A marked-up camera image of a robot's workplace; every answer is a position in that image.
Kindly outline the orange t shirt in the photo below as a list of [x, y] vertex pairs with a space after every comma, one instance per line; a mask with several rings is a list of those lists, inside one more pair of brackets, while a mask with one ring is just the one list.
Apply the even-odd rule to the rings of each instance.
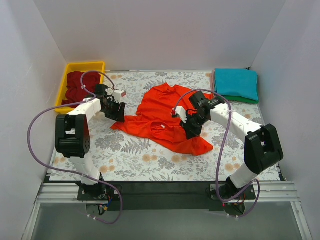
[[116, 122], [110, 128], [129, 135], [150, 139], [179, 154], [200, 156], [214, 149], [202, 137], [187, 139], [180, 119], [172, 117], [172, 109], [182, 95], [190, 89], [167, 83], [155, 86], [144, 94], [136, 115], [127, 115], [124, 122]]

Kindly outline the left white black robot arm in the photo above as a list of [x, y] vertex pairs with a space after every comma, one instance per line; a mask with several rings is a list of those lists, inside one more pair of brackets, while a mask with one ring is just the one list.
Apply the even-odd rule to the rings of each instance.
[[104, 84], [95, 87], [94, 95], [89, 95], [83, 103], [68, 114], [59, 114], [55, 122], [55, 148], [80, 173], [85, 194], [95, 200], [102, 200], [107, 195], [107, 186], [96, 180], [103, 181], [101, 172], [86, 154], [91, 148], [89, 121], [99, 112], [110, 120], [125, 121], [125, 106], [122, 102], [126, 96], [123, 89], [112, 89]]

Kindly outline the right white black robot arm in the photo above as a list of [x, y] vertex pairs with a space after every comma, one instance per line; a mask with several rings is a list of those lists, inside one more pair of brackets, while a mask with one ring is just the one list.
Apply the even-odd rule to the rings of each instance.
[[193, 114], [176, 103], [171, 115], [180, 118], [180, 126], [188, 139], [198, 137], [203, 125], [212, 121], [224, 126], [226, 133], [233, 133], [243, 142], [244, 164], [227, 178], [225, 185], [215, 186], [217, 198], [227, 203], [243, 195], [258, 175], [284, 158], [284, 153], [275, 126], [253, 122], [233, 111], [230, 102], [222, 95], [215, 93], [212, 99], [208, 99], [204, 92], [205, 89], [187, 92], [195, 109]]

